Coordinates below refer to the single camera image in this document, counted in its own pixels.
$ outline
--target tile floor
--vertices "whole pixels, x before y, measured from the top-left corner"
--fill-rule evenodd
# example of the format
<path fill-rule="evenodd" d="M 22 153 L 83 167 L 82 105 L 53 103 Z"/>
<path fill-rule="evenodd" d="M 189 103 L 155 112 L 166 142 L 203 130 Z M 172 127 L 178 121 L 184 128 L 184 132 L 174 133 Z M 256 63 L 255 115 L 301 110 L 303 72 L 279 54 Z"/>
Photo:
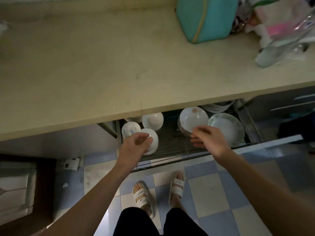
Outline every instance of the tile floor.
<path fill-rule="evenodd" d="M 289 189 L 297 197 L 315 203 L 315 181 L 307 154 L 295 145 L 283 145 L 244 154 L 243 157 L 268 180 Z M 166 158 L 172 161 L 177 158 Z M 55 219 L 64 214 L 114 166 L 116 155 L 104 153 L 85 157 L 78 171 L 56 173 Z M 140 162 L 137 168 L 157 164 Z M 230 174 L 215 161 L 182 169 L 185 189 L 182 203 L 188 215 L 209 235 L 271 235 Z M 168 207 L 171 172 L 124 181 L 104 215 L 95 236 L 112 235 L 120 212 L 134 206 L 133 184 L 143 180 L 154 199 L 153 222 L 163 232 Z"/>

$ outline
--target slipper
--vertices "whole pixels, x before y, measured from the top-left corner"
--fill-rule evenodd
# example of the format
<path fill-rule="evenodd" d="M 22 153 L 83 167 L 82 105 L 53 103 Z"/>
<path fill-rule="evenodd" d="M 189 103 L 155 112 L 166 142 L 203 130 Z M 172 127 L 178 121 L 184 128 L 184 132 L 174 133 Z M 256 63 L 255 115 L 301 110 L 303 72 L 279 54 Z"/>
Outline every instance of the slipper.
<path fill-rule="evenodd" d="M 173 173 L 173 177 L 171 179 L 171 184 L 170 184 L 170 187 L 169 187 L 168 205 L 169 205 L 170 208 L 171 208 L 171 197 L 172 197 L 172 194 L 178 194 L 180 196 L 180 198 L 183 196 L 185 179 L 184 180 L 177 179 L 176 176 L 178 175 L 178 173 L 180 173 L 182 175 L 182 173 L 180 171 L 175 171 Z M 183 189 L 180 188 L 179 186 L 173 186 L 173 184 L 180 185 L 180 186 L 183 187 Z"/>
<path fill-rule="evenodd" d="M 136 206 L 138 208 L 141 208 L 142 206 L 148 204 L 149 207 L 150 207 L 150 210 L 151 210 L 151 215 L 150 215 L 150 218 L 153 219 L 154 218 L 154 208 L 152 207 L 152 201 L 150 200 L 150 194 L 149 194 L 149 190 L 148 190 L 148 187 L 146 186 L 146 184 L 143 182 L 143 181 L 138 181 L 136 184 L 140 183 L 143 188 L 138 190 L 136 193 L 133 194 L 134 196 L 134 200 L 135 200 L 135 203 L 136 203 Z M 136 201 L 136 199 L 145 194 L 146 196 L 145 197 L 142 197 L 141 199 L 139 199 L 138 201 Z"/>

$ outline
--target countertop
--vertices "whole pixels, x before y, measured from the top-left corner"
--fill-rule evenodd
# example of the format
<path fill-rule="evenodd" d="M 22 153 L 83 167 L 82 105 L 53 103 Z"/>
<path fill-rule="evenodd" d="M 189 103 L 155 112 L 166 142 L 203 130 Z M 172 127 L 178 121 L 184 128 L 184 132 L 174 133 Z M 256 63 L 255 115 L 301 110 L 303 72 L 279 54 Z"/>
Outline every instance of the countertop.
<path fill-rule="evenodd" d="M 262 69 L 258 40 L 191 44 L 174 8 L 14 24 L 0 39 L 0 141 L 315 85 L 314 48 Z"/>

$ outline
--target forearm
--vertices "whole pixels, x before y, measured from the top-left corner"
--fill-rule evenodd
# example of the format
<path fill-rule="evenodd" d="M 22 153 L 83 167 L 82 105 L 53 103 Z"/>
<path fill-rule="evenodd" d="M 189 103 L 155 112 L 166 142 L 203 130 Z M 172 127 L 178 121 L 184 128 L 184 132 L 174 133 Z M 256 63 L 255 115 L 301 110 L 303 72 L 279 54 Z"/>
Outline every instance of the forearm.
<path fill-rule="evenodd" d="M 231 153 L 228 170 L 273 235 L 313 235 L 315 212 L 266 180 L 244 159 Z"/>
<path fill-rule="evenodd" d="M 41 236 L 93 236 L 118 187 L 127 175 L 128 172 L 115 166 Z"/>

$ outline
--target hand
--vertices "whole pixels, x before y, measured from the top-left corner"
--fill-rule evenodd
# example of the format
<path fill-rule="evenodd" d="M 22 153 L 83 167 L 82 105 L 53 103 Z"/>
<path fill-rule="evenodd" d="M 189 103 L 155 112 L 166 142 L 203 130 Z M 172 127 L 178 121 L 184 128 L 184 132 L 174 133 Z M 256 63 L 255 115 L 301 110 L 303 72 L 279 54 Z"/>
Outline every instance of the hand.
<path fill-rule="evenodd" d="M 148 138 L 149 136 L 149 134 L 144 132 L 136 132 L 124 139 L 119 150 L 116 167 L 119 167 L 124 173 L 129 174 L 137 166 L 142 155 L 151 146 L 153 138 Z"/>
<path fill-rule="evenodd" d="M 194 143 L 193 145 L 206 148 L 220 165 L 224 164 L 226 157 L 234 155 L 220 129 L 211 126 L 200 126 L 195 127 L 192 132 L 190 141 Z"/>

